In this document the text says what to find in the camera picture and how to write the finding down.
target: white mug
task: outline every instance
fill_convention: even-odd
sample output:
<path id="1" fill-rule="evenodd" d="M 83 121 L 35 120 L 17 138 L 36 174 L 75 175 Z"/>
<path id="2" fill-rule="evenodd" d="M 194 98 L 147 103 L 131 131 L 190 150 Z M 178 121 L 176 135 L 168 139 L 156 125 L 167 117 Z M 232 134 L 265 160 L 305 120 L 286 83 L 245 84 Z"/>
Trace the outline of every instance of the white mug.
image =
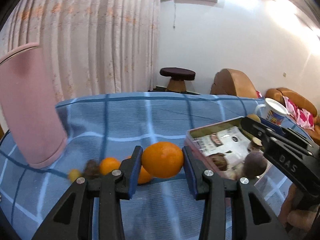
<path id="1" fill-rule="evenodd" d="M 257 105 L 254 113 L 257 114 L 260 108 L 264 108 L 261 111 L 261 117 L 277 125 L 280 125 L 283 119 L 289 115 L 283 105 L 271 98 L 266 98 L 264 104 Z"/>

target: white wall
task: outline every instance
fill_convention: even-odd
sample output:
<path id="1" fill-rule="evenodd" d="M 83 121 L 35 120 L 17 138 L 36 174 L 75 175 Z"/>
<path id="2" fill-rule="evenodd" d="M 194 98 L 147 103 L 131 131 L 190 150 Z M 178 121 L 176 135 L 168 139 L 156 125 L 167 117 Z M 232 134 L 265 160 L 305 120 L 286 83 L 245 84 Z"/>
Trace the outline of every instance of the white wall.
<path id="1" fill-rule="evenodd" d="M 233 68 L 262 94 L 288 87 L 320 109 L 320 41 L 288 0 L 177 0 L 175 28 L 174 5 L 161 3 L 158 67 L 194 70 L 188 91 L 208 94 L 215 74 Z M 168 82 L 158 74 L 158 86 Z"/>

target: mug handle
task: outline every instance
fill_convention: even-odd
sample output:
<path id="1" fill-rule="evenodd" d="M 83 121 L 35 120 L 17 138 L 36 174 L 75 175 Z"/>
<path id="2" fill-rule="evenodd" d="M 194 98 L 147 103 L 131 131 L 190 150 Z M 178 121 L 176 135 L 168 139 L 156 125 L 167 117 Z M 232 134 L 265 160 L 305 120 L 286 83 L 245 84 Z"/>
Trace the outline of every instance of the mug handle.
<path id="1" fill-rule="evenodd" d="M 254 110 L 254 114 L 257 114 L 258 113 L 258 110 L 262 107 L 266 107 L 265 104 L 260 104 L 260 105 L 257 105 L 256 109 Z"/>

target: checkered cloth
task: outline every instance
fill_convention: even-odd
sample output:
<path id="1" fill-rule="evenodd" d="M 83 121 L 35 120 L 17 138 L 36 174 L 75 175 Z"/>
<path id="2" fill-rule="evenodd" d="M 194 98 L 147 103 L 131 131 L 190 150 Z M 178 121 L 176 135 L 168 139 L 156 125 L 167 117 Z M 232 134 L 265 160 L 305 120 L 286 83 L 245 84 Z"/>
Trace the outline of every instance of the checkered cloth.
<path id="1" fill-rule="evenodd" d="M 169 92 L 120 93 L 60 102 L 57 111 L 68 134 L 61 157 L 44 169 L 29 167 L 8 133 L 0 145 L 0 207 L 22 240 L 29 240 L 70 186 L 70 169 L 83 171 L 87 160 L 107 156 L 122 161 L 136 145 L 158 141 L 183 147 L 192 128 L 253 113 L 261 99 L 183 95 Z M 308 136 L 291 120 L 284 127 Z M 97 208 L 93 239 L 98 239 Z M 164 181 L 138 186 L 133 199 L 121 201 L 126 239 L 198 239 L 204 201 L 188 191 L 183 170 Z M 227 231 L 231 230 L 228 221 Z"/>

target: sofa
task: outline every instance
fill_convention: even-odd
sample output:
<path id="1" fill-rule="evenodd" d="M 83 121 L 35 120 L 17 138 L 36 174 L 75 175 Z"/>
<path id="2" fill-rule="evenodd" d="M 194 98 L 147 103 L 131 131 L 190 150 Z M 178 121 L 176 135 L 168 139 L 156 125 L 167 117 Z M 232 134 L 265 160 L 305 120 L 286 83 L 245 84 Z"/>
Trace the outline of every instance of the sofa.
<path id="1" fill-rule="evenodd" d="M 288 88 L 271 88 L 266 92 L 267 98 L 272 98 L 285 106 L 283 96 L 288 97 L 298 108 L 304 108 L 313 115 L 314 131 L 310 129 L 304 130 L 316 144 L 320 145 L 320 118 L 316 107 L 309 100 Z"/>
<path id="2" fill-rule="evenodd" d="M 256 89 L 248 76 L 239 70 L 228 68 L 222 69 L 215 75 L 210 94 L 258 98 Z M 320 145 L 320 118 L 316 107 L 303 96 L 288 88 L 272 88 L 266 93 L 267 98 L 272 98 L 285 106 L 283 96 L 291 99 L 298 108 L 304 108 L 313 115 L 314 131 L 310 129 L 305 129 L 305 131 L 316 144 Z"/>

